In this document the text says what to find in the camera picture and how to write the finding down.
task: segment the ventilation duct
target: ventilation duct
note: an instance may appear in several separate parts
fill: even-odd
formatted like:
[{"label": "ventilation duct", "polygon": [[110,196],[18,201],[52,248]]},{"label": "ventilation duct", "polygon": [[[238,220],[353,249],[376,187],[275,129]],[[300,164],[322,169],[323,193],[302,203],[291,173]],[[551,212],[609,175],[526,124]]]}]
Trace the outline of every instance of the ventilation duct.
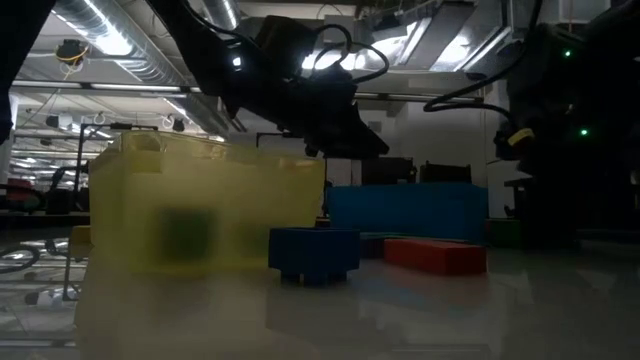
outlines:
[{"label": "ventilation duct", "polygon": [[[173,64],[114,0],[58,0],[52,12],[104,54],[144,58],[115,62],[141,82],[187,85]],[[208,133],[224,134],[228,130],[222,115],[211,112],[191,94],[187,98],[165,100]]]},{"label": "ventilation duct", "polygon": [[240,25],[241,14],[234,0],[202,0],[207,19],[213,25],[233,30]]}]

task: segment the blue foam block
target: blue foam block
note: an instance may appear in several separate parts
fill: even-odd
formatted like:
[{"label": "blue foam block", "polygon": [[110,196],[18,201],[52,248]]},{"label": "blue foam block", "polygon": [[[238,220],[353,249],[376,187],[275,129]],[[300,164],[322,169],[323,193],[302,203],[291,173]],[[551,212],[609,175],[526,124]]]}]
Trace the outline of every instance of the blue foam block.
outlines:
[{"label": "blue foam block", "polygon": [[276,228],[269,236],[269,267],[287,276],[343,280],[360,267],[360,234],[329,228]]},{"label": "blue foam block", "polygon": [[486,189],[430,183],[327,190],[332,227],[484,243]]}]

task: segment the pipe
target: pipe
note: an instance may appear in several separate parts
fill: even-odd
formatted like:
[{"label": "pipe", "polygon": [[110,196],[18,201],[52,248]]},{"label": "pipe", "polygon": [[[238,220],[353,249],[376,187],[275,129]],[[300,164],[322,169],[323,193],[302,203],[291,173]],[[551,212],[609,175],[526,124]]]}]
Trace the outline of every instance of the pipe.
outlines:
[{"label": "pipe", "polygon": [[[121,91],[140,92],[137,85],[126,84],[104,84],[72,81],[40,81],[40,80],[14,80],[13,87],[26,89],[83,89],[83,91]],[[199,87],[179,87],[179,86],[155,86],[145,85],[145,91],[158,94],[191,94],[201,93]],[[357,100],[377,100],[377,101],[401,101],[401,102],[428,102],[439,95],[437,94],[388,94],[357,92],[354,98]],[[483,102],[482,97],[455,97],[447,101],[450,104],[469,104]]]},{"label": "pipe", "polygon": [[[105,55],[144,58],[115,61],[143,84],[187,85],[180,72],[115,0],[58,0],[52,13]],[[166,101],[208,133],[224,134],[229,128],[221,114],[212,112],[192,95]]]},{"label": "pipe", "polygon": [[[47,140],[80,140],[80,136],[77,135],[47,135],[47,134],[14,134],[16,139],[47,139]],[[113,141],[113,139],[105,138],[91,138],[88,141]]]},{"label": "pipe", "polygon": [[202,0],[207,20],[226,30],[240,25],[242,14],[234,0]]},{"label": "pipe", "polygon": [[[27,58],[43,58],[43,57],[55,57],[56,54],[46,51],[31,51],[27,54]],[[89,61],[146,61],[143,57],[131,57],[121,55],[88,55],[84,59]]]}]

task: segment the black cable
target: black cable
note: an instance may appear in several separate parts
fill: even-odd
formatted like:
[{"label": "black cable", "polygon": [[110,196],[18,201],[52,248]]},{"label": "black cable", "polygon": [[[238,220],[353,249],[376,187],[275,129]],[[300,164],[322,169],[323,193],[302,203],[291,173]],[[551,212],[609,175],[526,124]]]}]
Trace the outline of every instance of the black cable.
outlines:
[{"label": "black cable", "polygon": [[[339,43],[331,44],[331,45],[327,46],[326,48],[322,49],[322,51],[320,51],[320,52],[318,53],[318,56],[316,56],[316,60],[315,60],[315,61],[314,61],[314,63],[313,63],[313,69],[315,69],[315,67],[316,67],[316,63],[318,62],[318,60],[319,60],[323,55],[325,55],[326,53],[328,53],[328,52],[329,52],[329,51],[331,51],[331,50],[334,50],[334,49],[336,49],[336,48],[341,47],[342,45],[344,45],[344,42],[339,42]],[[365,82],[365,81],[373,80],[373,79],[375,79],[375,78],[377,78],[377,77],[380,77],[380,76],[382,76],[382,75],[386,74],[386,73],[387,73],[387,71],[389,71],[389,66],[390,66],[389,59],[387,59],[387,57],[386,57],[386,56],[385,56],[385,55],[384,55],[380,50],[378,50],[378,49],[374,48],[374,47],[373,47],[373,46],[371,46],[371,45],[363,44],[363,43],[361,43],[361,42],[357,42],[357,41],[354,41],[354,42],[353,42],[353,45],[357,45],[357,46],[360,46],[360,47],[365,48],[365,49],[367,49],[367,50],[371,50],[371,51],[375,52],[375,53],[376,53],[376,55],[378,55],[378,56],[380,57],[380,59],[382,59],[382,61],[384,62],[384,67],[383,67],[382,69],[377,70],[377,71],[376,71],[376,72],[374,72],[374,73],[371,73],[371,74],[364,75],[364,76],[361,76],[361,77],[359,77],[359,78],[355,78],[355,79],[353,79],[352,81],[353,81],[353,83],[354,83],[354,84],[359,84],[359,83],[361,83],[361,82]]]},{"label": "black cable", "polygon": [[[334,62],[334,64],[339,64],[341,63],[344,59],[347,58],[347,56],[349,55],[349,53],[351,52],[351,45],[353,44],[353,38],[351,38],[351,34],[349,33],[349,30],[347,30],[347,28],[345,28],[342,25],[338,25],[338,24],[327,24],[327,25],[323,25],[320,26],[319,28],[316,28],[314,30],[314,32],[316,33],[316,36],[320,36],[320,34],[328,29],[336,29],[338,31],[340,31],[345,38],[345,43],[346,43],[346,50],[345,52],[343,52],[342,56],[340,57],[340,59],[336,60]],[[322,56],[320,54],[318,54],[318,56],[316,56],[316,60],[313,63],[313,69],[315,69],[315,64],[318,62],[318,60],[321,58]]]},{"label": "black cable", "polygon": [[7,256],[9,254],[12,254],[14,252],[18,252],[18,251],[27,251],[31,253],[31,259],[29,259],[26,263],[20,265],[20,266],[11,266],[11,267],[7,267],[4,269],[0,269],[0,274],[9,274],[9,273],[14,273],[14,272],[18,272],[18,271],[22,271],[24,269],[28,269],[30,268],[33,264],[35,264],[36,262],[38,262],[38,260],[40,260],[40,251],[38,249],[36,249],[33,246],[29,246],[29,245],[14,245],[11,247],[8,247],[4,250],[0,250],[0,258]]},{"label": "black cable", "polygon": [[516,60],[513,63],[511,63],[511,65],[509,65],[506,68],[502,69],[497,74],[495,74],[493,76],[490,76],[490,77],[488,77],[488,78],[486,78],[484,80],[478,81],[477,83],[475,83],[473,85],[469,85],[469,86],[464,87],[462,89],[459,89],[459,90],[456,90],[456,91],[452,91],[452,92],[450,92],[448,94],[445,94],[445,95],[442,95],[442,96],[438,96],[437,98],[429,101],[424,106],[424,111],[427,111],[429,108],[433,107],[434,105],[447,102],[447,101],[453,99],[454,97],[462,96],[462,95],[468,94],[470,92],[482,89],[483,87],[485,87],[487,85],[490,85],[490,84],[496,82],[497,80],[502,79],[513,68],[515,68],[518,64],[520,64],[520,62],[524,58],[524,55],[527,52],[527,40],[529,39],[531,34],[533,34],[533,30],[535,29],[536,24],[538,23],[538,17],[540,15],[540,9],[541,8],[542,8],[542,0],[536,0],[536,2],[533,5],[533,13],[531,14],[531,18],[529,19],[529,29],[527,31],[527,37],[525,38],[523,49],[520,52],[520,55],[518,55]]},{"label": "black cable", "polygon": [[60,89],[56,89],[54,90],[51,95],[49,95],[49,97],[42,103],[42,105],[40,105],[40,107],[38,108],[38,110],[36,110],[31,116],[29,116],[29,118],[27,120],[25,120],[25,122],[23,122],[20,125],[16,124],[16,130],[20,130],[22,129],[25,125],[27,125],[27,123],[30,123],[31,120],[33,120],[34,117],[36,117],[36,115],[38,115],[40,113],[40,111],[47,106],[47,103],[49,102],[49,100],[51,100],[51,98],[58,93]]},{"label": "black cable", "polygon": [[344,14],[342,13],[342,11],[340,11],[340,9],[333,5],[333,4],[322,4],[322,6],[320,6],[320,9],[318,9],[318,12],[316,13],[316,20],[320,18],[320,12],[322,11],[322,9],[324,9],[327,6],[331,6],[332,8],[336,9],[338,11],[338,14],[344,16]]},{"label": "black cable", "polygon": [[354,83],[354,84],[359,84],[359,83],[361,83],[361,82],[365,82],[365,81],[373,80],[373,79],[375,79],[375,78],[378,78],[378,77],[380,77],[380,76],[382,76],[382,75],[386,74],[386,73],[387,73],[387,71],[389,71],[389,66],[390,66],[390,64],[389,64],[389,59],[387,59],[387,57],[386,57],[386,56],[385,56],[385,55],[384,55],[380,50],[378,50],[378,49],[374,48],[374,47],[373,47],[373,46],[371,46],[371,45],[363,44],[363,43],[360,43],[360,42],[357,42],[357,41],[354,41],[354,42],[353,42],[353,44],[354,44],[354,45],[361,46],[361,47],[363,47],[363,48],[365,48],[365,49],[367,49],[367,50],[371,50],[371,51],[373,51],[373,52],[374,52],[374,53],[376,53],[376,55],[378,55],[378,56],[380,57],[380,59],[382,59],[382,61],[384,62],[384,66],[382,67],[382,69],[380,69],[380,70],[378,70],[378,71],[376,71],[376,72],[374,72],[374,73],[371,73],[371,74],[364,75],[364,76],[361,76],[361,77],[359,77],[359,78],[355,78],[355,79],[353,79],[353,83]]},{"label": "black cable", "polygon": [[495,105],[491,105],[491,104],[449,104],[449,105],[439,105],[439,106],[434,106],[432,108],[428,108],[426,110],[424,110],[425,112],[438,112],[438,111],[445,111],[445,110],[453,110],[453,109],[483,109],[483,110],[491,110],[491,111],[495,111],[499,114],[501,114],[502,116],[504,116],[505,118],[507,118],[507,120],[509,121],[509,123],[514,127],[514,129],[517,129],[517,127],[515,126],[515,119],[513,117],[513,115],[504,108],[501,108],[499,106],[495,106]]},{"label": "black cable", "polygon": [[[344,45],[344,41],[343,42],[338,42],[335,44],[331,44],[328,45],[327,47],[325,47],[324,49],[322,49],[318,55],[316,56],[316,59],[313,61],[313,67],[311,68],[311,73],[313,73],[316,70],[316,64],[318,63],[318,61],[320,61],[320,58],[322,58],[325,54],[327,54],[329,51],[331,50],[335,50],[339,47],[342,47]],[[342,60],[344,60],[344,58],[341,58],[341,60],[336,61],[335,63],[341,63]]]}]

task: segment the translucent plastic bin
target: translucent plastic bin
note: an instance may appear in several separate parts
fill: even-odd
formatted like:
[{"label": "translucent plastic bin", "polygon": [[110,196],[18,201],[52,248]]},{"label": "translucent plastic bin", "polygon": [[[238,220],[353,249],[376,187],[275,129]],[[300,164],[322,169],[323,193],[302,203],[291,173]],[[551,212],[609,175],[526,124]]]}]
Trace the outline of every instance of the translucent plastic bin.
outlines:
[{"label": "translucent plastic bin", "polygon": [[94,251],[136,272],[267,265],[269,229],[313,226],[324,163],[154,131],[90,165]]}]

